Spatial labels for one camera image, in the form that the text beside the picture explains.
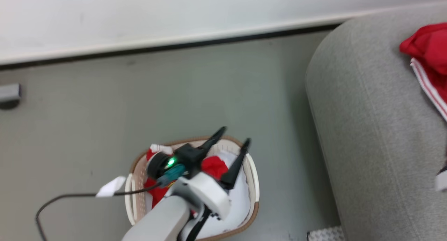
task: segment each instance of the gray fabric upholstery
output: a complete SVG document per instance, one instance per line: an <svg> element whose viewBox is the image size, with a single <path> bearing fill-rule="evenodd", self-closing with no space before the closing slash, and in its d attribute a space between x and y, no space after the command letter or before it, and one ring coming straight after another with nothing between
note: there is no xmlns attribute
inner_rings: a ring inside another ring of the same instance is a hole
<svg viewBox="0 0 447 241"><path fill-rule="evenodd" d="M447 21L447 6L348 21L317 49L306 79L349 241L445 241L447 193L434 191L447 127L399 44Z"/></svg>

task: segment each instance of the laundry basket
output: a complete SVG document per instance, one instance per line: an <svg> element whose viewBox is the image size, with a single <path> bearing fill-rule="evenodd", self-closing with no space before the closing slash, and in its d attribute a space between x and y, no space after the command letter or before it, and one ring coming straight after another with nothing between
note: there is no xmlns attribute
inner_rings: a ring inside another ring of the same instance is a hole
<svg viewBox="0 0 447 241"><path fill-rule="evenodd" d="M170 146L172 147L173 150L176 150L177 148L186 143L190 143L193 147L198 147L202 145L207 139L208 137L198 137L198 138L187 139L184 141L171 142L163 145ZM217 144L215 144L212 147L208 155L215 155L221 150L238 155L241 146L242 143L239 142L238 140L229 136L223 136L222 139L220 139L220 141L217 142ZM144 182L147 179L146 164L147 164L146 152L144 152L141 155L139 155L139 157L134 161L134 163L131 166L130 174L126 180L126 188L125 188L126 191L134 191L144 188ZM247 177L247 184L249 190L250 209L247 217L238 226L238 228L234 230L230 230L215 236L209 236L203 239L198 239L198 241L215 241L241 233L242 231L246 230L255 220L257 211L259 209L259 180L257 177L256 167L250 154L247 154L246 157L244 158L242 168ZM135 225L147 213L146 198L147 195L145 195L144 193L125 196L127 216L129 217L129 221L131 222L132 225Z"/></svg>

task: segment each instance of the white tag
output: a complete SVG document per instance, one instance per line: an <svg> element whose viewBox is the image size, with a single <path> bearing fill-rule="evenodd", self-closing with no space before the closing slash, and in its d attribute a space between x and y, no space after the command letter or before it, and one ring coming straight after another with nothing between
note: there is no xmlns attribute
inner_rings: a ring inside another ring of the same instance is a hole
<svg viewBox="0 0 447 241"><path fill-rule="evenodd" d="M447 190L447 170L436 176L436 191Z"/></svg>
<svg viewBox="0 0 447 241"><path fill-rule="evenodd" d="M123 176L113 179L111 182L107 183L106 185L102 186L99 189L99 192L96 194L96 197L113 196L113 194L123 186L125 181L126 178Z"/></svg>

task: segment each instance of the gray floor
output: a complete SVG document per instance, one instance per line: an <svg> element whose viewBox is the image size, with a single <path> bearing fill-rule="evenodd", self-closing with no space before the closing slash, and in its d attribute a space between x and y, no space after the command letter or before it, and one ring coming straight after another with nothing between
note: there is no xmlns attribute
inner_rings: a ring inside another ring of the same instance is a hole
<svg viewBox="0 0 447 241"><path fill-rule="evenodd" d="M222 125L252 137L261 185L256 221L228 240L302 241L338 225L304 87L326 35L0 73L0 84L24 86L21 106L0 112L0 240L39 240L34 215L51 197L95 192L151 143ZM123 198L63 200L42 221L49 241L118 241L130 227Z"/></svg>

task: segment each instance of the black cable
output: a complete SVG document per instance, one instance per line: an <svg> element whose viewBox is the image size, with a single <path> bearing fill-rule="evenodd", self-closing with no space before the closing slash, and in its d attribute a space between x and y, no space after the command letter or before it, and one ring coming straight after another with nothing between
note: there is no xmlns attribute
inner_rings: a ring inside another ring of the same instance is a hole
<svg viewBox="0 0 447 241"><path fill-rule="evenodd" d="M133 195L133 194L138 194L141 192L147 192L149 190L155 189L159 185L160 185L160 183L157 182L155 185L141 189L141 190L135 190L135 191L129 191L129 192L115 192L113 194L113 196ZM45 209L45 207L54 203L55 201L62 199L62 198L70 198L70 197L96 197L96 193L76 193L76 194L60 195L60 196L57 196L57 197L51 199L50 201L47 201L45 204L43 204L42 207L40 207L40 209L36 213L37 229L39 230L40 237L42 238L43 241L47 241L47 239L46 239L45 233L43 232L42 225L40 224L40 219L39 219L40 213L43 211L43 209Z"/></svg>

